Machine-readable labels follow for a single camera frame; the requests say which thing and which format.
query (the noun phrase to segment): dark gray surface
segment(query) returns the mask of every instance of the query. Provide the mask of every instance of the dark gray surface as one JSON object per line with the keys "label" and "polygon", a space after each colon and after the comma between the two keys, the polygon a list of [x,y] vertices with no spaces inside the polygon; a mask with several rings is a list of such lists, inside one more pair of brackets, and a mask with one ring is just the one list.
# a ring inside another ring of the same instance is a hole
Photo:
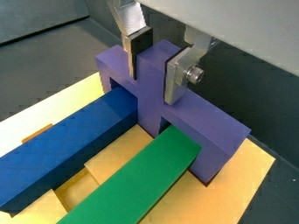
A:
{"label": "dark gray surface", "polygon": [[206,79],[191,89],[299,167],[299,77],[225,43],[205,57],[202,68]]}
{"label": "dark gray surface", "polygon": [[277,157],[257,195],[238,224],[299,223],[299,170],[265,145],[263,149]]}
{"label": "dark gray surface", "polygon": [[84,0],[0,0],[0,44],[88,15]]}
{"label": "dark gray surface", "polygon": [[98,71],[95,56],[119,39],[92,19],[0,50],[0,120]]}

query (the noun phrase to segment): white panel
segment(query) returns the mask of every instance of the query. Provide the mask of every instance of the white panel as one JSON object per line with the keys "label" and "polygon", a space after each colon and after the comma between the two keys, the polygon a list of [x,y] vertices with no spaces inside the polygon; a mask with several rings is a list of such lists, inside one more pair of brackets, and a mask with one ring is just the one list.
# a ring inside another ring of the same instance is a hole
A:
{"label": "white panel", "polygon": [[23,139],[50,123],[54,125],[102,95],[99,73],[63,89],[0,122],[0,157],[23,144]]}
{"label": "white panel", "polygon": [[299,76],[298,0],[138,0]]}

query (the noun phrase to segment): screw head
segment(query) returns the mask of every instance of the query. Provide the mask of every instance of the screw head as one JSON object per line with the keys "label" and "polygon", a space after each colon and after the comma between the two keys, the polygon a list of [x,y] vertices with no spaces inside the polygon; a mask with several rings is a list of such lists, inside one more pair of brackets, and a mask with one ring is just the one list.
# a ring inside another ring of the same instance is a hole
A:
{"label": "screw head", "polygon": [[203,75],[205,71],[199,67],[193,66],[186,73],[187,81],[197,85],[202,81]]}

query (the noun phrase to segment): bolt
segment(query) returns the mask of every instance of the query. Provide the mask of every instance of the bolt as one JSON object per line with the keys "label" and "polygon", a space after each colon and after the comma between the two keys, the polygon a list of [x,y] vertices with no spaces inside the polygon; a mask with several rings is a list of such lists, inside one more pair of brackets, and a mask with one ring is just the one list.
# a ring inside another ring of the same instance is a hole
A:
{"label": "bolt", "polygon": [[211,38],[211,40],[210,40],[210,45],[214,46],[215,43],[217,43],[217,39],[215,39],[215,38]]}
{"label": "bolt", "polygon": [[197,66],[191,66],[191,68],[186,72],[186,79],[190,83],[197,85],[202,81],[203,75],[205,71]]}

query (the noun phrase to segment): green block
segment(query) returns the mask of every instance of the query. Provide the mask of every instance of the green block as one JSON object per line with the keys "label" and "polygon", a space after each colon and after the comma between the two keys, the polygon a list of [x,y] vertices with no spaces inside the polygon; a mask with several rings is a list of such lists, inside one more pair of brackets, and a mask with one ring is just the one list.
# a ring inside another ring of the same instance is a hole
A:
{"label": "green block", "polygon": [[201,150],[202,147],[170,126],[59,223],[138,223]]}

